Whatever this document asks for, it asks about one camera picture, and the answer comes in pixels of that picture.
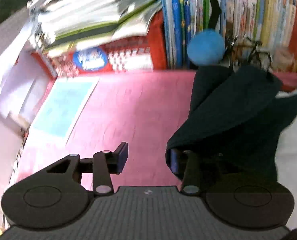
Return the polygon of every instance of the pink table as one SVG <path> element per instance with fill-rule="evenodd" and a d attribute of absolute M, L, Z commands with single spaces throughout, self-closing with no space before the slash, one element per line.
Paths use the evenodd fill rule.
<path fill-rule="evenodd" d="M 98 151 L 129 143 L 129 158 L 120 175 L 121 185 L 179 185 L 165 163 L 168 139 L 186 120 L 195 72 L 103 74 L 90 96 L 65 147 L 37 144 L 29 136 L 20 160 L 17 180 L 71 153 L 89 158 Z M 91 189 L 92 176 L 82 185 Z"/>

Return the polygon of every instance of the black cloth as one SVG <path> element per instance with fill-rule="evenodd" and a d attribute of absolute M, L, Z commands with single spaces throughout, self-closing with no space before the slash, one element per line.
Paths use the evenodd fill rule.
<path fill-rule="evenodd" d="M 275 152 L 280 133 L 297 116 L 297 95 L 275 98 L 282 83 L 246 65 L 234 73 L 222 66 L 200 67 L 195 75 L 188 119 L 167 143 L 201 157 L 221 153 L 242 169 L 277 180 Z"/>

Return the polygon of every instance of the white border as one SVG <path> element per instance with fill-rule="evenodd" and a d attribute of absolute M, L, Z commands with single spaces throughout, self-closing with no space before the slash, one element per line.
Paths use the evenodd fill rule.
<path fill-rule="evenodd" d="M 67 133 L 64 137 L 59 137 L 59 136 L 55 136 L 55 135 L 51 135 L 48 133 L 45 133 L 43 131 L 40 131 L 38 129 L 34 128 L 35 125 L 35 121 L 39 118 L 40 113 L 43 111 L 43 109 L 45 108 L 47 102 L 49 101 L 49 98 L 53 92 L 53 90 L 50 91 L 49 95 L 47 96 L 45 102 L 43 103 L 43 105 L 41 106 L 41 109 L 38 111 L 34 121 L 31 124 L 31 127 L 29 129 L 29 133 L 34 134 L 35 140 L 36 141 L 47 141 L 47 142 L 56 142 L 56 144 L 60 144 L 60 145 L 65 145 L 73 131 L 73 128 L 78 120 L 78 118 L 80 117 L 88 99 L 90 98 L 90 95 L 92 94 L 93 90 L 95 89 L 96 85 L 98 84 L 99 81 L 99 77 L 75 77 L 75 78 L 58 78 L 54 85 L 58 82 L 60 83 L 81 83 L 81 82 L 92 82 L 92 86 L 90 87 L 90 89 L 87 91 L 87 94 L 85 95 L 80 107 L 78 108 L 76 115 L 74 117 L 74 119 L 72 120 L 72 123 L 70 125 L 70 127 L 67 130 Z"/>

